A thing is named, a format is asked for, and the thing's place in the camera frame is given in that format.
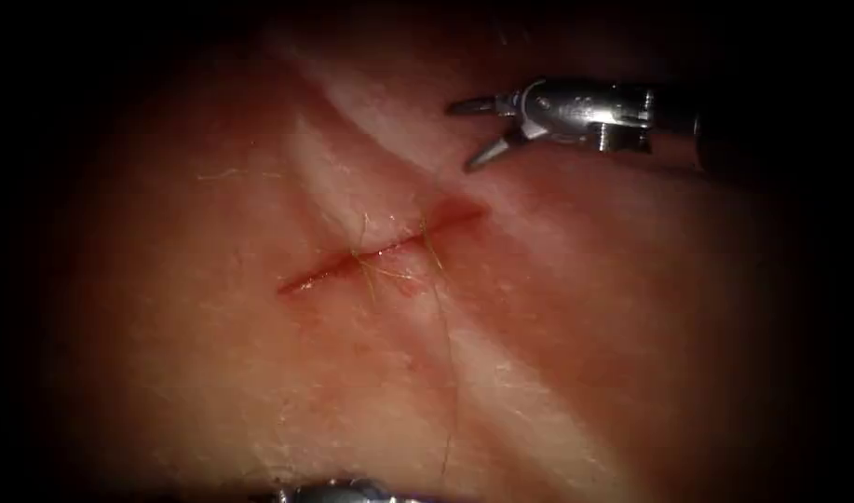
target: blood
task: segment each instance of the blood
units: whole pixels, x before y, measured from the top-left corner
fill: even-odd
[[[450,229],[461,228],[464,225],[476,222],[487,212],[488,209],[485,205],[468,197],[453,196],[442,199],[428,211],[425,211],[424,218],[429,242],[435,243],[437,238],[441,238],[441,235]],[[421,227],[420,223],[411,223],[409,226],[411,228]],[[427,239],[424,234],[420,233],[397,238],[379,246],[376,250],[360,251],[357,254],[353,254],[351,249],[336,251],[331,253],[329,258],[318,267],[278,286],[278,296],[309,290],[325,279],[348,278],[350,274],[358,273],[361,270],[362,262],[369,263],[378,257],[385,259],[395,253],[412,250],[413,247],[420,247],[430,254],[436,252],[427,249]],[[417,281],[405,278],[393,279],[399,291],[407,297],[417,295],[428,288],[426,283],[418,284]]]

